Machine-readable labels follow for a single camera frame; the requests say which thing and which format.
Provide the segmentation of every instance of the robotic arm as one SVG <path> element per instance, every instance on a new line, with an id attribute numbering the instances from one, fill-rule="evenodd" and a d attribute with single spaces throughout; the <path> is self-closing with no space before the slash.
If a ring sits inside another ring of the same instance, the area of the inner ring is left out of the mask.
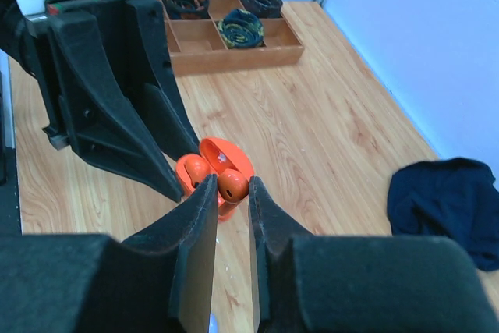
<path id="1" fill-rule="evenodd" d="M 179 202 L 162 152 L 198 153 L 157 0 L 0 0 L 0 48 L 35 77 L 56 149 Z"/>

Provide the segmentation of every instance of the tray compartment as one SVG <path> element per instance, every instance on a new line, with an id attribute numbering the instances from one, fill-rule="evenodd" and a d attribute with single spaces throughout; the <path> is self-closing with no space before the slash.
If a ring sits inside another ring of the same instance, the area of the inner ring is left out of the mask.
<path id="1" fill-rule="evenodd" d="M 166 41 L 168 43 L 168 51 L 171 54 L 178 54 L 180 52 L 179 43 L 175 34 L 173 33 L 172 25 L 170 23 L 165 23 L 166 28 Z"/>
<path id="2" fill-rule="evenodd" d="M 210 0 L 210 17 L 219 21 L 236 8 L 243 8 L 239 0 Z"/>
<path id="3" fill-rule="evenodd" d="M 225 43 L 211 20 L 170 21 L 180 52 L 203 54 L 225 50 Z"/>
<path id="4" fill-rule="evenodd" d="M 300 46 L 298 37 L 284 19 L 261 19 L 268 47 Z"/>

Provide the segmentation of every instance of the earbud case lid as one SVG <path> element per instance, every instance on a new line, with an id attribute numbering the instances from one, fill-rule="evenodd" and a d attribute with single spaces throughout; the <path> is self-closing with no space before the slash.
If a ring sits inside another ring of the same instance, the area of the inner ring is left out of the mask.
<path id="1" fill-rule="evenodd" d="M 203 138 L 200 141 L 200 154 L 219 175 L 231 168 L 241 172 L 249 181 L 255 174 L 246 154 L 227 140 L 212 136 Z"/>

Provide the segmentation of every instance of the earbud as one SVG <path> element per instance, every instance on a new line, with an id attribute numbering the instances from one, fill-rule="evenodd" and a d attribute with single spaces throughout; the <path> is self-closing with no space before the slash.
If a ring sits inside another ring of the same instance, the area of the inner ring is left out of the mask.
<path id="1" fill-rule="evenodd" d="M 236 204 L 243 200 L 250 191 L 250 183 L 235 169 L 225 169 L 218 176 L 218 192 L 225 201 Z"/>
<path id="2" fill-rule="evenodd" d="M 190 155 L 184 163 L 187 174 L 190 177 L 193 188 L 203 182 L 203 180 L 210 174 L 210 165 L 199 155 Z"/>

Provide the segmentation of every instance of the black cloth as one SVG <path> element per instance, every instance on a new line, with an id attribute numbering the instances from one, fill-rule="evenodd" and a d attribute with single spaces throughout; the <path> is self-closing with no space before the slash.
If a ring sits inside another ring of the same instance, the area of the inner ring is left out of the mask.
<path id="1" fill-rule="evenodd" d="M 246 11 L 261 19 L 281 17 L 282 0 L 241 0 Z"/>
<path id="2" fill-rule="evenodd" d="M 499 269 L 499 192 L 479 161 L 421 161 L 397 171 L 388 190 L 394 235 L 447 236 L 483 271 Z"/>
<path id="3" fill-rule="evenodd" d="M 209 19 L 210 0 L 162 0 L 170 19 Z"/>
<path id="4" fill-rule="evenodd" d="M 228 48 L 254 48 L 264 42 L 264 26 L 260 19 L 244 9 L 233 9 L 217 23 Z"/>

